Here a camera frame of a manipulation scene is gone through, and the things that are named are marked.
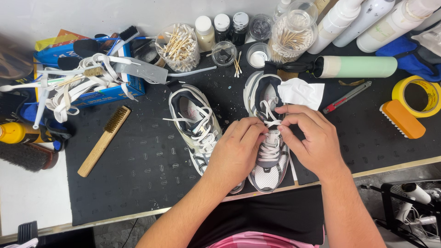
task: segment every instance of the plastic jar of cotton swabs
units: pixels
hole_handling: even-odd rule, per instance
[[[272,61],[278,64],[296,61],[317,38],[317,7],[309,0],[296,0],[273,25],[268,45]]]
[[[165,27],[156,38],[156,50],[177,73],[194,70],[201,60],[194,29],[183,23]]]

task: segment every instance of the shoe insole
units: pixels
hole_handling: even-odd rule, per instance
[[[260,93],[260,101],[269,101],[271,98],[276,97],[276,91],[274,90],[274,87],[271,84],[268,84],[266,86],[266,88],[264,90],[262,90],[262,92]],[[274,111],[274,109],[276,108],[276,102],[272,102],[271,105],[269,106],[271,111]],[[265,112],[265,106],[263,106],[262,108],[262,112]]]
[[[199,121],[203,119],[203,116],[196,109],[196,105],[190,101],[188,98],[182,97],[179,101],[179,111],[184,118]],[[187,123],[187,129],[190,128],[194,123]]]

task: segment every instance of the green tube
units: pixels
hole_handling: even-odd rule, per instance
[[[397,66],[394,57],[320,56],[314,62],[314,77],[387,78]]]

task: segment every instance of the black pants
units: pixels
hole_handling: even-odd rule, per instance
[[[231,235],[255,231],[307,244],[323,244],[321,186],[311,186],[219,204],[188,248],[205,248]]]

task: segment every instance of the tissue paper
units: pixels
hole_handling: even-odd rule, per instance
[[[318,110],[323,98],[324,83],[307,83],[299,78],[282,82],[278,87],[280,98],[284,103],[308,106]]]

